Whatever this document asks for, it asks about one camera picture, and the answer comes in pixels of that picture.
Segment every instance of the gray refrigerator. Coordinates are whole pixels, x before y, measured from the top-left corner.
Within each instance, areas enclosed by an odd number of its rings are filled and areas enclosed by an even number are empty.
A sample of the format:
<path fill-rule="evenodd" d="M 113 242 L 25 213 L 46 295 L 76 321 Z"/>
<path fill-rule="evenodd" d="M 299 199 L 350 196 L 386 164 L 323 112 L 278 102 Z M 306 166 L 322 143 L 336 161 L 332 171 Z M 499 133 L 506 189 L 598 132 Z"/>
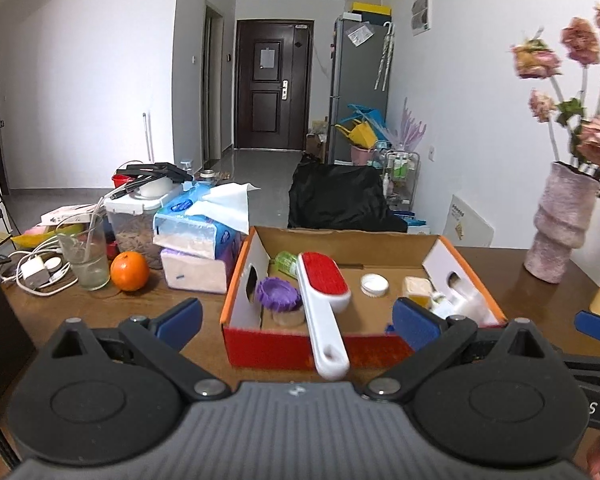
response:
<path fill-rule="evenodd" d="M 353 114 L 349 104 L 363 105 L 386 114 L 389 85 L 382 91 L 384 69 L 378 90 L 374 90 L 387 27 L 365 25 L 373 35 L 364 43 L 355 46 L 347 31 L 360 22 L 338 18 L 334 27 L 334 54 L 331 70 L 331 96 L 329 111 L 329 133 L 327 143 L 329 164 L 350 164 L 351 145 L 334 125 Z"/>

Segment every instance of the tissue pack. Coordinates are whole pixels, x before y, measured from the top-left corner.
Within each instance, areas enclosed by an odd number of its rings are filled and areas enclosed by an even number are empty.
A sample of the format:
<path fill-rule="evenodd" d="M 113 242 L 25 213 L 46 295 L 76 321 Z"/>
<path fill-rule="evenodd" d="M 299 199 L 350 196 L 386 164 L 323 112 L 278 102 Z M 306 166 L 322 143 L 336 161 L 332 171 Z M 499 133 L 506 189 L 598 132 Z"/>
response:
<path fill-rule="evenodd" d="M 215 260 L 199 258 L 172 249 L 163 249 L 162 267 L 170 288 L 225 294 L 234 272 L 242 237 L 237 235 L 233 243 Z"/>
<path fill-rule="evenodd" d="M 186 211 L 211 190 L 209 184 L 195 182 L 154 216 L 154 244 L 201 258 L 220 258 L 235 239 L 236 231 L 203 215 Z"/>

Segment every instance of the yellow box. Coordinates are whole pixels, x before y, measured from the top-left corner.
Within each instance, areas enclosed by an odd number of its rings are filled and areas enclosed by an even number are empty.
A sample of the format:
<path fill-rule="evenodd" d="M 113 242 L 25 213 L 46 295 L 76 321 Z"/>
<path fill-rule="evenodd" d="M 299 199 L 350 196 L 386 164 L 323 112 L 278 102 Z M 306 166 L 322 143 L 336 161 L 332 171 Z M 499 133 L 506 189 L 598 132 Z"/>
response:
<path fill-rule="evenodd" d="M 391 7 L 374 4 L 364 4 L 362 2 L 353 2 L 351 4 L 351 10 L 358 10 L 359 12 L 373 12 L 375 14 L 382 14 L 384 16 L 391 15 Z"/>

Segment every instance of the purple lid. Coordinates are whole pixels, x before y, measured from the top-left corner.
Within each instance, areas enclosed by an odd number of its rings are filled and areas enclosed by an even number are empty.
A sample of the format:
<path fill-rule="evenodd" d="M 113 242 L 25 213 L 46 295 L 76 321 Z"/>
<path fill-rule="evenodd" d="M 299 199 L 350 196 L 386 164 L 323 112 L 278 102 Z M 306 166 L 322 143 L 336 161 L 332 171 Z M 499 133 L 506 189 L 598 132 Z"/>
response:
<path fill-rule="evenodd" d="M 291 283 L 280 278 L 265 278 L 256 287 L 256 299 L 274 312 L 296 310 L 301 305 L 300 293 Z"/>

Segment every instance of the brown wooden door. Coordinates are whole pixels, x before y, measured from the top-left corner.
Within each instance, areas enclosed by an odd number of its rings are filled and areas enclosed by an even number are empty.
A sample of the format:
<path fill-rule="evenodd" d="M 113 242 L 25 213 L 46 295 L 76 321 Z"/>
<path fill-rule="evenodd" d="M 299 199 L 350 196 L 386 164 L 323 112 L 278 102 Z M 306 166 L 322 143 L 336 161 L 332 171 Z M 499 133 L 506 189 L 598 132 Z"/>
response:
<path fill-rule="evenodd" d="M 303 150 L 312 22 L 238 21 L 236 147 Z"/>

